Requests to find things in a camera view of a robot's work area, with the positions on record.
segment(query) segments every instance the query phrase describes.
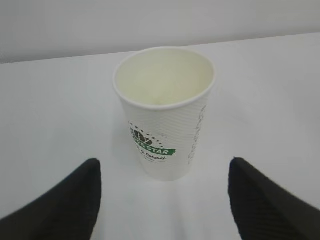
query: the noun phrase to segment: green logo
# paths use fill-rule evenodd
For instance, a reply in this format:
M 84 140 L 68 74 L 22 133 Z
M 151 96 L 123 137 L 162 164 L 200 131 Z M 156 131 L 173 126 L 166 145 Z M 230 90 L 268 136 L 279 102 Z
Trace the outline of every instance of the green logo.
M 146 136 L 144 136 L 143 134 L 143 130 L 139 130 L 137 126 L 135 126 L 136 129 L 133 129 L 132 127 L 131 129 L 131 134 L 132 137 L 134 139 L 134 141 L 136 142 L 136 144 L 138 144 L 140 147 L 142 147 L 143 149 L 149 151 L 150 153 L 153 154 L 157 154 L 157 155 L 163 155 L 163 156 L 172 156 L 174 153 L 176 153 L 175 149 L 167 149 L 167 148 L 163 148 L 162 143 L 160 143 L 159 140 L 156 140 L 155 137 L 150 136 L 150 134 L 146 134 Z M 160 147 L 155 147 L 153 146 L 154 142 L 158 143 L 160 145 Z

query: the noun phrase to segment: green label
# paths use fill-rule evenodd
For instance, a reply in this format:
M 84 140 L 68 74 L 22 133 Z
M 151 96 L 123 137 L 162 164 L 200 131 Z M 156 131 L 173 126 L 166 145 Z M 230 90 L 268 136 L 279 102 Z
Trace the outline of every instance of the green label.
M 142 148 L 144 148 L 145 150 L 153 154 L 163 155 L 163 156 L 172 156 L 176 152 L 175 149 L 164 149 L 164 148 L 157 148 L 154 146 L 150 146 L 140 141 L 136 136 L 133 136 L 133 139 L 139 146 L 141 146 Z

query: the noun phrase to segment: cup rim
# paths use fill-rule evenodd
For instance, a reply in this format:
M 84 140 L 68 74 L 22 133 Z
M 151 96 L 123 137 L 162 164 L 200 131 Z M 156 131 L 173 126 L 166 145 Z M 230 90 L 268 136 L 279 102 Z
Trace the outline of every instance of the cup rim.
M 143 54 L 145 52 L 150 52 L 150 51 L 153 51 L 153 50 L 159 50 L 159 49 L 176 49 L 176 50 L 180 50 L 180 51 L 182 50 L 182 51 L 189 52 L 189 53 L 192 53 L 192 54 L 195 54 L 195 55 L 198 55 L 198 56 L 204 58 L 206 61 L 208 61 L 210 63 L 210 66 L 211 66 L 212 72 L 213 72 L 212 81 L 209 84 L 209 86 L 205 90 L 203 90 L 202 92 L 200 92 L 199 94 L 197 94 L 197 95 L 195 95 L 195 96 L 193 96 L 191 98 L 188 98 L 188 99 L 180 101 L 180 102 L 172 103 L 172 104 L 166 104 L 166 105 L 143 104 L 143 103 L 140 103 L 140 102 L 133 101 L 133 100 L 129 99 L 128 97 L 126 97 L 125 95 L 123 95 L 122 92 L 118 89 L 118 86 L 117 86 L 117 73 L 119 71 L 119 68 L 126 61 L 128 61 L 129 59 L 131 59 L 131 58 L 133 58 L 133 57 L 135 57 L 137 55 Z M 198 99 L 201 99 L 203 96 L 208 94 L 214 86 L 216 86 L 216 81 L 217 81 L 216 80 L 216 75 L 217 75 L 216 69 L 214 68 L 214 65 L 213 65 L 212 61 L 210 59 L 208 59 L 206 56 L 204 56 L 201 53 L 199 53 L 199 52 L 187 49 L 185 47 L 179 47 L 179 46 L 158 46 L 158 47 L 151 47 L 151 48 L 147 48 L 147 49 L 144 49 L 144 50 L 141 50 L 141 51 L 137 51 L 137 52 L 135 52 L 133 54 L 130 54 L 129 56 L 125 57 L 117 65 L 117 67 L 115 68 L 115 70 L 113 72 L 112 86 L 113 86 L 113 89 L 115 90 L 115 92 L 117 93 L 117 95 L 122 100 L 124 100 L 127 104 L 129 104 L 131 106 L 134 106 L 134 107 L 137 107 L 137 108 L 140 108 L 140 109 L 144 109 L 144 110 L 150 110 L 150 111 L 164 111 L 164 110 L 172 110 L 172 109 L 181 108 L 181 107 L 187 106 L 187 105 L 197 101 Z

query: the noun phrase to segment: textured cup wall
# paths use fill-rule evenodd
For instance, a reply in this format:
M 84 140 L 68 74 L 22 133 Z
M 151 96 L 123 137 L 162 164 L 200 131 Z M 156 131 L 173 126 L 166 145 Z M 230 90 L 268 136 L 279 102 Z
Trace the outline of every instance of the textured cup wall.
M 171 110 L 146 110 L 122 100 L 132 138 L 145 171 L 155 179 L 174 181 L 192 165 L 208 94 Z

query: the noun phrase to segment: paper cup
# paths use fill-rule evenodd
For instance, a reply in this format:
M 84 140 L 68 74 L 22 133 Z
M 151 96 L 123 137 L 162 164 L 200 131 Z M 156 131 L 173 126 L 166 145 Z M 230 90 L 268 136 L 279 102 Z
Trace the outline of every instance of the paper cup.
M 157 59 L 155 52 L 164 54 Z M 207 86 L 201 92 L 171 104 L 140 103 L 120 89 L 119 76 L 122 76 L 121 81 L 130 81 L 131 73 L 143 73 L 146 68 L 168 62 L 170 59 L 166 59 L 166 53 L 168 58 L 181 55 L 182 61 L 192 63 L 192 71 L 195 72 L 195 76 L 199 76 L 197 81 L 200 84 L 206 80 Z M 160 181 L 174 181 L 189 172 L 206 111 L 207 98 L 216 85 L 214 75 L 213 65 L 207 58 L 181 47 L 155 47 L 137 52 L 126 58 L 116 69 L 113 87 L 121 100 L 142 166 L 151 177 Z

